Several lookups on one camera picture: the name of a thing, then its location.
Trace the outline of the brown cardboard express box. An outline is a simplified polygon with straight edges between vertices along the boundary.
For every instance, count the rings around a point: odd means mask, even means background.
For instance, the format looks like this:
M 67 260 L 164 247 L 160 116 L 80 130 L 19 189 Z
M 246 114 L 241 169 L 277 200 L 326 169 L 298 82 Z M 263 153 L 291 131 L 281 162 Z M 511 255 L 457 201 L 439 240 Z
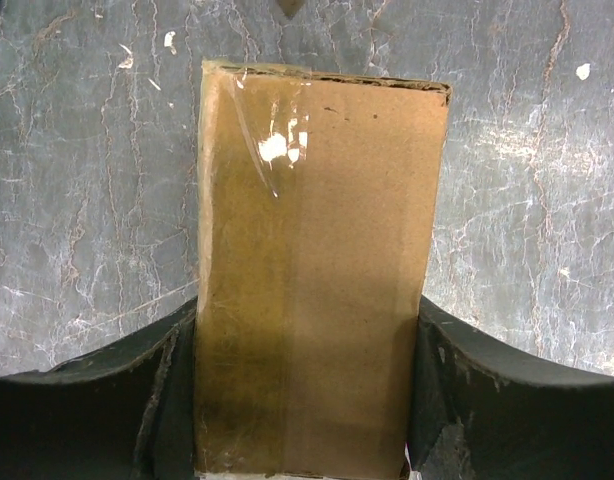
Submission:
M 400 478 L 452 90 L 202 73 L 196 470 Z

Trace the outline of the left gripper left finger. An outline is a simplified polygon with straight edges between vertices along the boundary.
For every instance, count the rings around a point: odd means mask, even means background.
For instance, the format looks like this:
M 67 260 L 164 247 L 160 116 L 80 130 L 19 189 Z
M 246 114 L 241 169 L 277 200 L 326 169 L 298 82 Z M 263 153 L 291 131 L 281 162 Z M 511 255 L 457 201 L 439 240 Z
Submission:
M 0 377 L 0 479 L 191 479 L 196 302 L 53 369 Z

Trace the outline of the yellow utility knife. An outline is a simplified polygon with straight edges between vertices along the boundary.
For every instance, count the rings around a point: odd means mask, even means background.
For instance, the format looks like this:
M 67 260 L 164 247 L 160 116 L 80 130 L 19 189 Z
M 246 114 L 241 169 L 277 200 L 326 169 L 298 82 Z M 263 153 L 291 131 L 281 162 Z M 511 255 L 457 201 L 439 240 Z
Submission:
M 276 3 L 287 19 L 293 19 L 305 4 L 305 0 L 277 0 Z

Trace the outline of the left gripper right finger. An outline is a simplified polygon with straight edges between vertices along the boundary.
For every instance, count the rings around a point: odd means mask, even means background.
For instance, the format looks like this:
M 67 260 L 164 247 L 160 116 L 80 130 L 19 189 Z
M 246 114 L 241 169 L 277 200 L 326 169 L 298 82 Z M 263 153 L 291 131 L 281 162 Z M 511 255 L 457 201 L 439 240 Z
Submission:
M 420 303 L 409 458 L 425 479 L 614 479 L 614 376 Z

